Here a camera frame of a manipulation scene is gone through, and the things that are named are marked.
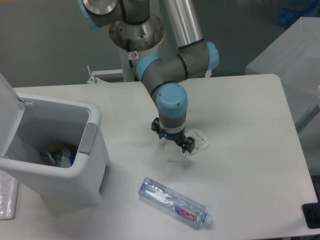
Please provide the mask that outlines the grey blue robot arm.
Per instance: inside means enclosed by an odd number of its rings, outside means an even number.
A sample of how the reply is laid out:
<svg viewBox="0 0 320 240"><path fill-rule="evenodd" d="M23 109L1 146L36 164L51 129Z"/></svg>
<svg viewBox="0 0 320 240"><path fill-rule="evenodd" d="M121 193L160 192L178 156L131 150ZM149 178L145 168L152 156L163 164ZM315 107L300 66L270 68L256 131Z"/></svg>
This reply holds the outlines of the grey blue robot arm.
<svg viewBox="0 0 320 240"><path fill-rule="evenodd" d="M148 0L80 0L78 5L92 29L109 26L111 40L125 51L123 69L130 69L131 78L141 81L158 110L151 130L183 153L191 153L195 139L185 135L188 97L180 82L203 77L220 61L216 46L204 40L194 3L164 2L178 48L177 55L167 60L150 54L164 38L165 28L151 13Z"/></svg>

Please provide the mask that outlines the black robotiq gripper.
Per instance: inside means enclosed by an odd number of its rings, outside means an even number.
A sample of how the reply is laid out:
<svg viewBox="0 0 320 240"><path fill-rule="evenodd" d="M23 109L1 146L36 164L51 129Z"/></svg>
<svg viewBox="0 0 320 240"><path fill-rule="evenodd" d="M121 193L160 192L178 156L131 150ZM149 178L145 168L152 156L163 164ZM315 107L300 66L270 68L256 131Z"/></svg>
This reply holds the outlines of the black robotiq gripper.
<svg viewBox="0 0 320 240"><path fill-rule="evenodd" d="M175 133L169 133L166 128L161 128L160 120L156 117L151 123L151 130L155 132L160 139L165 138L169 141L174 141L180 148L182 153L192 153L195 149L195 139L190 136L185 136L185 127Z"/></svg>

